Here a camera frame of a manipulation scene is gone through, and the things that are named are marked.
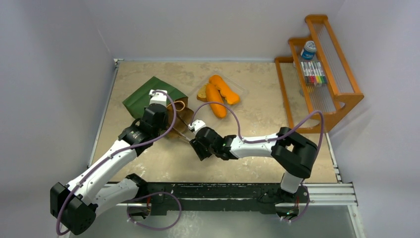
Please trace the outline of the clear plastic tray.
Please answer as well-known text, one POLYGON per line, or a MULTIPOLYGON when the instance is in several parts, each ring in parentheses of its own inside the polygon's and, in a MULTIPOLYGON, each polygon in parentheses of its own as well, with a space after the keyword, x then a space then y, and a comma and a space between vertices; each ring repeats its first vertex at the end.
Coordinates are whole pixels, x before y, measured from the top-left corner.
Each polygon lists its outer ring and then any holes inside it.
POLYGON ((194 84, 188 97, 194 120, 200 119, 208 126, 217 127, 234 122, 231 111, 239 116, 239 109, 249 98, 249 90, 236 78, 212 71, 194 84))

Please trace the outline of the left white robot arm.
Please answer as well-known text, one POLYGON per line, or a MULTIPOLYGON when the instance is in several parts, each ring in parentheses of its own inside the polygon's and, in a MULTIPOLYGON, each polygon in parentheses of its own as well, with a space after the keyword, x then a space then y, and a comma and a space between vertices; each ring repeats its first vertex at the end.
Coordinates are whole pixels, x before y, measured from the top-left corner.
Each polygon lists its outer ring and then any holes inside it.
POLYGON ((165 103, 150 103, 140 119, 123 129, 109 150, 81 175, 50 189, 50 213, 56 218, 58 236, 79 235, 95 218, 117 203, 146 200, 148 190, 132 178, 114 186, 104 185, 124 166, 167 134, 168 110, 165 103))

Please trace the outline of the orange wooden shelf rack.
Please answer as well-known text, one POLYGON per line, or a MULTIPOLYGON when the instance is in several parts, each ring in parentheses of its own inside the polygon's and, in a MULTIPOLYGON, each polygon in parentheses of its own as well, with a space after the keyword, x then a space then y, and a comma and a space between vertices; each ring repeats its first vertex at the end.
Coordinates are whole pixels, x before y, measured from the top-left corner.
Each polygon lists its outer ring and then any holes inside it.
POLYGON ((288 40, 291 55, 276 57, 283 106, 289 127, 313 111, 330 132, 364 98, 327 15, 308 15, 306 37, 288 40))

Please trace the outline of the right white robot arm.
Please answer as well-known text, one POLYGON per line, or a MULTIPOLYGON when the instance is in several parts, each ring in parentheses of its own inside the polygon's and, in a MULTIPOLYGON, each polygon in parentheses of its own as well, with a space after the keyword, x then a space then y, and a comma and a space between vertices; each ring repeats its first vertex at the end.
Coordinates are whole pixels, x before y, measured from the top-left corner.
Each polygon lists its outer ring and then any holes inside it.
POLYGON ((318 154, 315 143, 288 127, 282 127, 278 133, 271 135, 244 139, 237 135, 222 137, 208 126, 194 128, 190 125, 189 130, 195 135, 190 145, 200 160, 212 155, 223 160, 273 158, 285 169, 278 188, 279 198, 285 202, 295 198, 300 183, 311 176, 318 154))

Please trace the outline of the aluminium frame rail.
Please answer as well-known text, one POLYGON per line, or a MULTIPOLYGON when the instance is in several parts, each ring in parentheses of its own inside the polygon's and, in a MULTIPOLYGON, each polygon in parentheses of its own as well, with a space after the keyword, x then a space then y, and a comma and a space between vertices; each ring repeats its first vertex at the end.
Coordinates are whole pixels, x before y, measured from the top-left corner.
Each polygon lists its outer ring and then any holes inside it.
POLYGON ((146 195, 156 196, 153 202, 163 203, 165 196, 175 196, 179 201, 255 201, 258 203, 304 203, 320 202, 333 204, 355 203, 354 188, 349 184, 304 184, 296 194, 283 192, 277 183, 168 183, 147 182, 137 184, 125 179, 120 183, 102 187, 93 192, 78 189, 76 196, 86 204, 114 206, 125 201, 141 202, 146 195))

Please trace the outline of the metal tongs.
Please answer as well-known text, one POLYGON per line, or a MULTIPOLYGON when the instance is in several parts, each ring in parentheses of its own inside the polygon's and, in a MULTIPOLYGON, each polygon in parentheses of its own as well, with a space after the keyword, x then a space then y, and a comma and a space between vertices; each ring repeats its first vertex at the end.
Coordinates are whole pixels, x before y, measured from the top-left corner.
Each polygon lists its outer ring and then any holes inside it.
POLYGON ((175 125, 172 128, 170 134, 173 138, 180 138, 187 142, 193 139, 192 135, 190 134, 190 131, 188 130, 187 125, 180 120, 177 120, 175 122, 175 125))

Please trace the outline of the blue white jar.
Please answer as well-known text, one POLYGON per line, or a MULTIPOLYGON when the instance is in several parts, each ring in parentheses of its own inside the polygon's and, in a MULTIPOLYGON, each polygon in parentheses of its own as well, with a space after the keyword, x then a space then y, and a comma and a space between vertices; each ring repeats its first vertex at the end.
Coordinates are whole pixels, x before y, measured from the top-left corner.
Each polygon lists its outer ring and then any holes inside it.
POLYGON ((301 50, 301 58, 304 60, 312 60, 314 55, 317 52, 317 48, 314 41, 306 41, 302 50, 301 50))

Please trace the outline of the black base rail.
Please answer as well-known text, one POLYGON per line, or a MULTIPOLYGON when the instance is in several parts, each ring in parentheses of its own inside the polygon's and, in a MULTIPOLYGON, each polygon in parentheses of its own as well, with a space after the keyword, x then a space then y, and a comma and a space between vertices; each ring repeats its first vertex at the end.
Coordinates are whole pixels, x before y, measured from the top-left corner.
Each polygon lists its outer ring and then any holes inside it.
POLYGON ((128 202, 131 216, 164 216, 168 211, 259 212, 293 220, 310 203, 309 192, 299 185, 296 193, 279 183, 140 182, 128 202))

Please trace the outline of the green paper bag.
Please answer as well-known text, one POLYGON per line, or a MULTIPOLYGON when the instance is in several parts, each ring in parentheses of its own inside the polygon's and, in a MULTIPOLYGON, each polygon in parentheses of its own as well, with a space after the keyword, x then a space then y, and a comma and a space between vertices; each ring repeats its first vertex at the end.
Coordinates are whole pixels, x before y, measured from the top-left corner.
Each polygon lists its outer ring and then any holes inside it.
POLYGON ((135 119, 141 119, 144 114, 151 117, 152 110, 167 113, 167 133, 169 139, 185 137, 187 123, 192 119, 193 111, 189 108, 189 97, 176 87, 153 76, 134 93, 123 100, 123 105, 135 119))

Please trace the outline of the coloured marker set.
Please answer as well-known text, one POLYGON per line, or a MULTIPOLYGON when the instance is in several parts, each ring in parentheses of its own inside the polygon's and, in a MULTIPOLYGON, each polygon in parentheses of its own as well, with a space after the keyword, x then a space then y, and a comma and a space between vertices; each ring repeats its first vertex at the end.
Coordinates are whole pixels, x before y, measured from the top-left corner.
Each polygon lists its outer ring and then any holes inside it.
POLYGON ((327 77, 322 64, 318 60, 300 61, 300 66, 307 85, 323 86, 327 85, 327 77))

